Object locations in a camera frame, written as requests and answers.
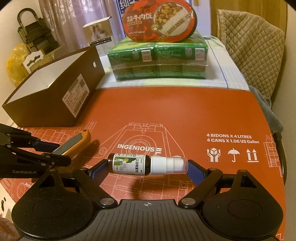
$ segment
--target red food packaging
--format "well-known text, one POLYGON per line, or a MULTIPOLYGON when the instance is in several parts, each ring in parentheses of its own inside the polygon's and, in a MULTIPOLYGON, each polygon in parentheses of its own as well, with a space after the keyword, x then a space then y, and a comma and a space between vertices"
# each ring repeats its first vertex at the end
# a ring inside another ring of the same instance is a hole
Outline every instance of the red food packaging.
POLYGON ((178 42, 196 29, 193 7, 183 0, 141 0, 131 4, 123 15, 123 29, 139 42, 178 42))

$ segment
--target brown box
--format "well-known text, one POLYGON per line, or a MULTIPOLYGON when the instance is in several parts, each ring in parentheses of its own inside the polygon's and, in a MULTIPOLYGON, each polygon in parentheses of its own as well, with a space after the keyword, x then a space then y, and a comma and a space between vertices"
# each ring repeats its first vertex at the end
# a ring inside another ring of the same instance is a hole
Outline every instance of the brown box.
POLYGON ((87 47, 37 68, 2 107, 18 126, 73 126, 104 75, 87 47))

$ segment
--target gray cloth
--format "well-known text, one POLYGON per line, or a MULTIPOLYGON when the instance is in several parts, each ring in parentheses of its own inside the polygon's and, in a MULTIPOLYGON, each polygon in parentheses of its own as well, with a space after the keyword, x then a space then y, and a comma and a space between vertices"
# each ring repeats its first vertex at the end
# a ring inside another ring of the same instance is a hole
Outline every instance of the gray cloth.
POLYGON ((255 95, 272 133, 282 133, 284 130, 284 126, 282 122, 272 112, 270 98, 264 97, 259 90, 257 90, 255 87, 251 85, 249 85, 249 89, 255 95))

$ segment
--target keep dry umbrella symbol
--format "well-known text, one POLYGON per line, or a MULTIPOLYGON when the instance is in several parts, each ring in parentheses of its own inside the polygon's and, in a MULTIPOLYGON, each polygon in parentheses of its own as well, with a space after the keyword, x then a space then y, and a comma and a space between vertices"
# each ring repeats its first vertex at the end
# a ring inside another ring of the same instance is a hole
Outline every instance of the keep dry umbrella symbol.
POLYGON ((232 154, 233 155, 234 160, 232 160, 232 162, 235 162, 235 155, 240 154, 240 153, 233 148, 232 150, 230 150, 228 152, 228 154, 232 154))

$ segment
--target barcode label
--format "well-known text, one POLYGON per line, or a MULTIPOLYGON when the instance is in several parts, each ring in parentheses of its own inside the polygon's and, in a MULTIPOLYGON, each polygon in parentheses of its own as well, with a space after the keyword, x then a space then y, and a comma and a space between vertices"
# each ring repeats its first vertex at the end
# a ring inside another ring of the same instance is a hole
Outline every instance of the barcode label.
POLYGON ((85 85, 84 80, 81 80, 81 81, 79 82, 79 84, 80 84, 81 87, 83 87, 83 86, 85 85))
POLYGON ((150 62, 152 61, 151 51, 150 50, 142 50, 142 61, 143 62, 150 62))
POLYGON ((80 99, 80 101, 78 102, 78 104, 76 105, 75 109, 74 109, 74 113, 77 115, 83 102, 85 101, 86 99, 86 96, 87 96, 87 91, 85 91, 80 99))
POLYGON ((192 48, 185 48, 185 55, 187 57, 192 56, 192 48))
POLYGON ((139 58, 139 52, 138 51, 133 51, 133 58, 138 59, 139 58))
POLYGON ((195 60, 205 60, 205 49, 195 48, 195 60))
POLYGON ((89 94, 89 88, 80 74, 63 97, 63 102, 76 118, 89 94))
POLYGON ((70 88, 69 88, 69 92, 72 92, 72 90, 76 87, 76 85, 78 84, 78 78, 73 82, 73 84, 70 86, 70 88))

